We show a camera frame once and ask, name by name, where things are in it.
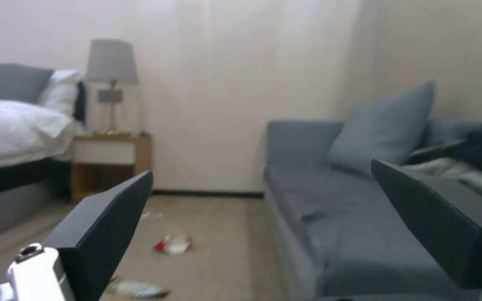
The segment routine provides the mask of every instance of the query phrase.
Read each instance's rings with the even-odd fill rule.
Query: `nightstand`
[[[152,169],[151,138],[76,136],[72,142],[72,202]]]

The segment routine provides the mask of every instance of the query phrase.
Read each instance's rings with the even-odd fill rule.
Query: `red and white wrapper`
[[[167,235],[155,244],[154,249],[162,253],[178,255],[185,253],[191,245],[193,245],[191,236],[172,237]]]

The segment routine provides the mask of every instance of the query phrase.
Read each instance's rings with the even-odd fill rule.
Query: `gray sofa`
[[[431,120],[420,147],[463,137],[477,126]],[[430,293],[467,299],[373,179],[327,162],[341,128],[330,121],[268,124],[265,198],[290,297]]]

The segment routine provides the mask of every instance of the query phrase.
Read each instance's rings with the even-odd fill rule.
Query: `baseboard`
[[[178,190],[178,189],[154,189],[152,194],[157,196],[211,196],[215,198],[249,198],[261,199],[263,192],[259,191],[217,191],[217,190]]]

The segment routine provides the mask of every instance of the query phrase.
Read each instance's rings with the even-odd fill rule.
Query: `white pillow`
[[[77,70],[56,70],[51,76],[48,87],[40,95],[38,104],[72,116],[77,99],[77,84],[82,75]]]

